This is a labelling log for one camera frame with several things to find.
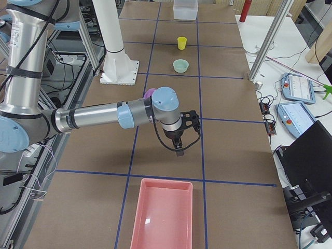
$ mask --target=red object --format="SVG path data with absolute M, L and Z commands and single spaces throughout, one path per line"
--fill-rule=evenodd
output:
M 248 15 L 248 11 L 250 9 L 251 2 L 252 2 L 252 0 L 245 0 L 243 9 L 242 9 L 242 13 L 241 13 L 241 17 L 240 17 L 240 22 L 245 21 L 247 15 Z
M 130 249 L 192 249 L 192 183 L 141 181 Z

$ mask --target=label sticker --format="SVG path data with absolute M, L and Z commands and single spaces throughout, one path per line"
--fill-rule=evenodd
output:
M 20 25 L 18 23 L 13 23 L 11 26 L 11 37 L 10 37 L 10 45 L 12 47 L 19 47 L 20 40 Z

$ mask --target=small bowl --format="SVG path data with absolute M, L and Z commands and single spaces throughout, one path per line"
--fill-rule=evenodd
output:
M 183 60 L 183 59 L 178 59 L 178 60 L 173 62 L 174 70 L 177 73 L 186 72 L 187 69 L 188 69 L 188 66 L 189 66 L 189 62 L 187 62 L 186 60 Z

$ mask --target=red cylinder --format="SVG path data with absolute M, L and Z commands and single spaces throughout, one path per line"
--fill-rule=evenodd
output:
M 245 21 L 247 15 L 248 15 L 248 11 L 250 9 L 251 2 L 252 2 L 252 0 L 245 0 L 243 9 L 242 9 L 242 13 L 241 13 L 241 17 L 240 17 L 240 22 Z

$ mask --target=blue grid line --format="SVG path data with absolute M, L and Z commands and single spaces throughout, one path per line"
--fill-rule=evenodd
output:
M 155 44 L 155 45 L 171 45 L 171 46 L 177 46 L 176 43 L 148 43 L 148 42 L 142 42 L 142 41 L 124 41 L 123 43 L 134 43 L 134 44 Z M 187 44 L 186 46 L 199 46 L 199 47 L 211 47 L 211 48 L 243 48 L 238 46 L 218 46 L 218 45 L 194 45 L 194 44 Z
M 198 20 L 196 18 L 196 33 L 197 33 L 197 59 L 198 59 L 198 86 L 199 86 L 199 108 L 201 116 L 202 111 L 202 91 L 201 91 L 201 67 L 199 57 L 199 33 L 198 33 Z M 203 121 L 201 120 L 201 150 L 202 150 L 202 177 L 203 177 L 203 205 L 204 205 L 204 237 L 205 237 L 205 249 L 209 248 L 208 237 L 208 215 L 206 212 L 206 187 L 205 187 L 205 165 L 204 165 L 204 134 L 203 134 Z
M 194 77 L 194 78 L 243 79 L 243 77 L 196 76 L 196 75 L 183 75 L 183 74 L 158 74 L 158 73 L 140 73 L 140 74 L 161 75 L 161 76 Z
M 237 24 L 236 22 L 198 22 L 198 23 Z
M 124 194 L 123 194 L 123 200 L 122 200 L 122 206 L 121 206 L 121 212 L 120 212 L 120 219 L 119 219 L 119 224 L 118 224 L 118 230 L 116 232 L 116 239 L 115 239 L 114 249 L 117 249 L 117 247 L 118 247 L 121 224 L 122 224 L 122 217 L 123 217 L 123 211 L 125 210 L 125 203 L 126 203 L 126 198 L 127 198 L 127 191 L 128 191 L 128 186 L 129 186 L 131 168 L 132 168 L 132 165 L 133 165 L 133 159 L 134 159 L 135 146 L 136 146 L 138 132 L 139 132 L 139 127 L 136 128 L 133 149 L 132 149 L 132 153 L 131 153 L 131 157 L 130 157 L 130 164 L 129 164 L 129 169 L 128 169 L 126 187 L 124 189 Z
M 223 76 L 200 76 L 201 78 L 216 78 L 216 79 L 243 79 L 243 77 L 223 77 Z
M 56 172 L 74 173 L 74 174 L 124 176 L 124 177 L 135 177 L 135 178 L 154 178 L 154 179 L 166 179 L 166 180 L 177 180 L 177 181 L 188 181 L 188 182 L 201 182 L 201 183 L 206 182 L 206 183 L 218 183 L 218 184 L 277 187 L 277 184 L 271 184 L 271 183 L 250 183 L 250 182 L 220 181 L 220 180 L 210 180 L 210 179 L 203 180 L 203 179 L 196 179 L 196 178 L 157 176 L 157 175 L 119 174 L 119 173 L 108 173 L 108 172 L 98 172 L 98 171 L 80 171 L 80 170 L 56 170 Z
M 252 185 L 252 186 L 267 186 L 276 188 L 277 184 L 269 183 L 247 183 L 247 182 L 232 182 L 232 181 L 218 181 L 218 180 L 205 180 L 207 183 L 225 183 L 225 184 L 237 184 L 237 185 Z
M 180 76 L 180 77 L 194 77 L 198 78 L 196 75 L 182 75 L 182 74 L 157 74 L 157 73 L 147 73 L 148 75 L 162 75 L 162 76 Z
M 120 20 L 137 20 L 137 21 L 162 21 L 162 22 L 192 22 L 192 23 L 218 23 L 218 24 L 237 24 L 236 22 L 201 22 L 188 20 L 164 20 L 164 19 L 143 19 L 143 18 L 119 18 Z
M 235 119 L 219 119 L 219 118 L 200 118 L 201 120 L 240 122 L 240 123 L 264 123 L 263 121 L 235 120 Z
M 128 176 L 128 174 L 99 172 L 99 171 L 81 171 L 81 170 L 56 170 L 57 172 L 64 173 L 80 173 L 80 174 L 91 174 L 91 175 L 112 175 L 112 176 Z
M 156 21 L 154 39 L 153 39 L 153 44 L 151 46 L 151 53 L 150 53 L 149 64 L 148 64 L 148 68 L 147 68 L 147 75 L 146 75 L 146 78 L 145 78 L 145 84 L 144 84 L 142 97 L 144 96 L 144 93 L 145 93 L 145 90 L 146 90 L 146 85 L 147 85 L 147 80 L 148 80 L 148 76 L 149 76 L 149 70 L 150 70 L 150 65 L 151 65 L 152 53 L 153 53 L 153 49 L 154 49 L 154 42 L 155 42 L 155 39 L 156 39 L 156 32 L 157 32 L 157 26 L 158 26 L 158 18 L 159 18 L 159 15 L 160 15 L 160 9 L 161 9 L 161 3 L 159 3 L 158 17 L 157 17 L 157 21 Z M 119 224 L 118 224 L 118 230 L 117 230 L 117 234 L 116 234 L 114 249 L 117 249 L 117 247 L 118 247 L 118 241 L 119 241 L 119 236 L 120 236 L 123 211 L 125 209 L 125 203 L 126 203 L 127 191 L 128 191 L 128 186 L 129 186 L 129 179 L 130 179 L 132 163 L 133 163 L 133 159 L 134 159 L 134 152 L 135 152 L 135 147 L 136 147 L 136 142 L 137 142 L 138 131 L 139 131 L 139 127 L 136 128 L 135 139 L 134 139 L 134 144 L 133 144 L 133 150 L 132 150 L 130 165 L 129 165 L 129 169 L 128 169 L 128 177 L 127 177 L 127 182 L 126 182 L 126 188 L 125 188 L 124 194 L 123 194 L 123 201 L 122 201 L 122 207 L 121 207 L 121 212 L 120 212 L 120 219 L 119 219 Z

